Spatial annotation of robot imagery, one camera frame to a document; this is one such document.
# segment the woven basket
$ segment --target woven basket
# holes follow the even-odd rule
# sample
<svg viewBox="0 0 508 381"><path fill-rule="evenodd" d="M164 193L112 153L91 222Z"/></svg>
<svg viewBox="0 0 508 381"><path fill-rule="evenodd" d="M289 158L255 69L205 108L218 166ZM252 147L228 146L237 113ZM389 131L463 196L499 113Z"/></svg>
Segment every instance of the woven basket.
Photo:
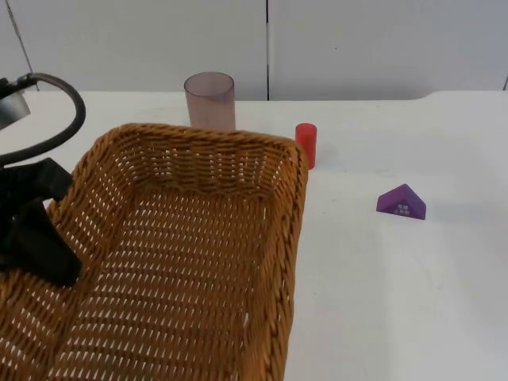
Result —
<svg viewBox="0 0 508 381"><path fill-rule="evenodd" d="M0 380L281 380L307 164L292 140L125 125L50 216L76 286L0 278Z"/></svg>

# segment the white tabletop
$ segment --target white tabletop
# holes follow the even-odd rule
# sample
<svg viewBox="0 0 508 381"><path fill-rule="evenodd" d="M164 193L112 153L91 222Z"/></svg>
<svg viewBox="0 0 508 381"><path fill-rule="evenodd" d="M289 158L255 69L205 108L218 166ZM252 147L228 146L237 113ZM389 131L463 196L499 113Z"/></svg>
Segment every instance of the white tabletop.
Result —
<svg viewBox="0 0 508 381"><path fill-rule="evenodd" d="M60 93L28 93L33 115L0 152L71 120ZM122 123L187 124L183 94L83 93L79 134L50 155L71 170ZM508 94L416 101L237 102L239 129L293 137L317 126L298 248L287 379L508 379ZM408 183L427 220L377 214Z"/></svg>

